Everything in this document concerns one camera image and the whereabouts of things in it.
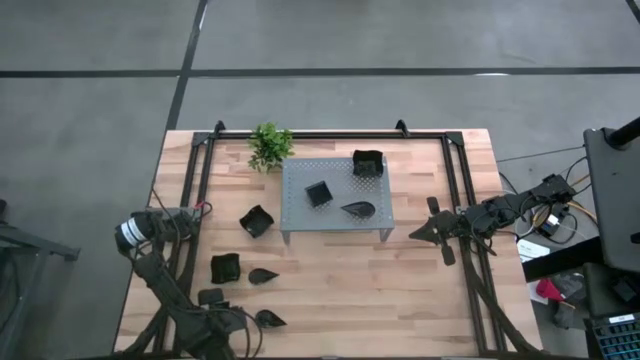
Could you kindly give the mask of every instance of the electronic device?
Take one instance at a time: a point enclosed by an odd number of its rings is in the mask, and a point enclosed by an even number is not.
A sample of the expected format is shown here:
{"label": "electronic device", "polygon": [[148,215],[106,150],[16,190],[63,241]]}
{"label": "electronic device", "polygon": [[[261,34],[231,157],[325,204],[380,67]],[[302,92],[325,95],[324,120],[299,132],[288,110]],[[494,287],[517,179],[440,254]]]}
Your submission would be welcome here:
{"label": "electronic device", "polygon": [[604,359],[640,359],[640,313],[585,322]]}

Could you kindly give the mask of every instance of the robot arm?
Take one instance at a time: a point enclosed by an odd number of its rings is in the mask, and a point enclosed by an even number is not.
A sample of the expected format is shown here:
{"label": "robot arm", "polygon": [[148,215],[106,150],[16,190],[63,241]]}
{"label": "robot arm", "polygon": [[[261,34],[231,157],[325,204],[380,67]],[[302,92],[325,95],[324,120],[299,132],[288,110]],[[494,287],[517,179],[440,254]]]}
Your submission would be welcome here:
{"label": "robot arm", "polygon": [[452,265],[455,258],[447,240],[453,237],[470,238],[496,255],[483,241],[491,238],[496,230],[513,224],[519,217],[536,206],[567,203],[575,190],[560,175],[550,175],[542,184],[520,194],[507,194],[487,199],[465,210],[440,211],[435,198],[427,199],[431,217],[418,230],[409,234],[416,240],[429,241],[442,247],[445,264]]}

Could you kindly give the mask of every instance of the metal stand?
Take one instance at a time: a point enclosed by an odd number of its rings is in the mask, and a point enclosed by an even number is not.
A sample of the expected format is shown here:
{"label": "metal stand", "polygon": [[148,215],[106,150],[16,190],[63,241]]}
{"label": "metal stand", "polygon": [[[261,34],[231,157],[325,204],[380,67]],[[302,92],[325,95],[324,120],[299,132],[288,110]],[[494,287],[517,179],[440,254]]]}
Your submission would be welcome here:
{"label": "metal stand", "polygon": [[13,274],[16,277],[14,281],[22,281],[24,279],[26,281],[20,286],[15,308],[9,313],[4,331],[0,334],[0,359],[14,359],[15,346],[22,333],[27,310],[35,289],[40,283],[48,255],[56,254],[62,256],[66,261],[75,261],[78,259],[80,249],[70,248],[43,239],[5,223],[0,223],[0,241],[10,244],[10,246],[3,249],[4,251],[11,251],[21,255],[33,255],[35,257],[28,275],[18,279],[17,277],[20,274]]}

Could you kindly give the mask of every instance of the green plant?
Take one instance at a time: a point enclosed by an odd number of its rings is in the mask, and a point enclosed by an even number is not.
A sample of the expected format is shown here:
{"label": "green plant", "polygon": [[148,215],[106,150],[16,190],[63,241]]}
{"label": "green plant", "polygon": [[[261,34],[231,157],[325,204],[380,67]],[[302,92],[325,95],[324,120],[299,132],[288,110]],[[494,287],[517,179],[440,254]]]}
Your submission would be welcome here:
{"label": "green plant", "polygon": [[273,123],[258,125],[249,138],[249,147],[253,149],[249,166],[267,174],[273,168],[282,167],[282,159],[293,155],[291,148],[293,134],[289,130],[277,130]]}

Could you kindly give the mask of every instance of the perforated metal tray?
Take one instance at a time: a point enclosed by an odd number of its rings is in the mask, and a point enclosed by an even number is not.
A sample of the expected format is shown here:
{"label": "perforated metal tray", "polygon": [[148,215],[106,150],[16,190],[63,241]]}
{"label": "perforated metal tray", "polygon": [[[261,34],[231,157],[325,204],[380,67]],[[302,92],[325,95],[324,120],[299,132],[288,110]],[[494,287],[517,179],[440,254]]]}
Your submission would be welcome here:
{"label": "perforated metal tray", "polygon": [[[348,231],[394,228],[387,160],[381,177],[353,175],[351,158],[285,159],[282,167],[282,231]],[[313,207],[305,188],[325,181],[333,200]],[[368,201],[376,213],[367,219],[340,207]]]}

